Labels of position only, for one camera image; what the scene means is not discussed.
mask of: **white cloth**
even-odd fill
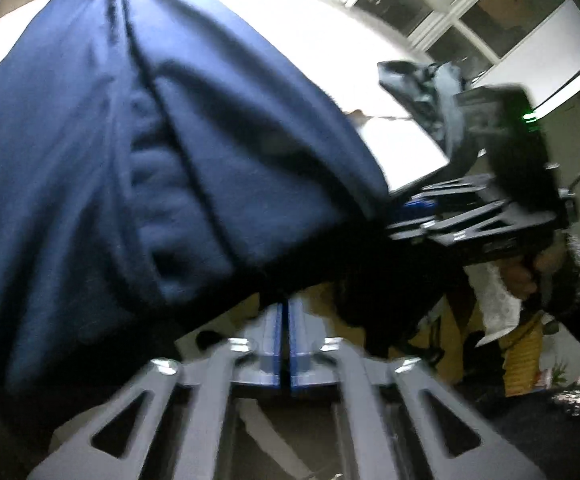
[[[465,267],[470,285],[483,314],[486,335],[481,346],[509,334],[519,325],[521,300],[511,295],[503,284],[498,267],[492,263]]]

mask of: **fingers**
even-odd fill
[[[527,300],[538,290],[537,284],[532,281],[532,273],[522,265],[520,259],[510,258],[499,265],[499,269],[507,290],[516,298]]]
[[[563,265],[566,253],[566,243],[561,238],[536,257],[534,260],[534,268],[539,272],[553,274]]]

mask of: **blue fabric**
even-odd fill
[[[97,345],[317,282],[387,199],[336,105],[217,0],[51,0],[0,64],[0,392],[83,351],[84,382],[134,370],[142,341]]]

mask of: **green led light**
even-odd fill
[[[537,119],[537,117],[536,117],[536,114],[535,114],[534,112],[531,112],[531,113],[529,113],[529,114],[525,114],[525,115],[523,116],[523,120],[524,120],[526,123],[535,123],[536,121],[538,121],[538,119]]]

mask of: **glass pane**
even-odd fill
[[[427,53],[439,63],[452,61],[460,66],[463,77],[470,82],[476,81],[492,67],[492,63],[455,28],[442,35]]]
[[[479,0],[462,20],[499,56],[519,41],[565,0]]]
[[[423,0],[359,0],[356,6],[371,12],[406,36],[432,11]]]

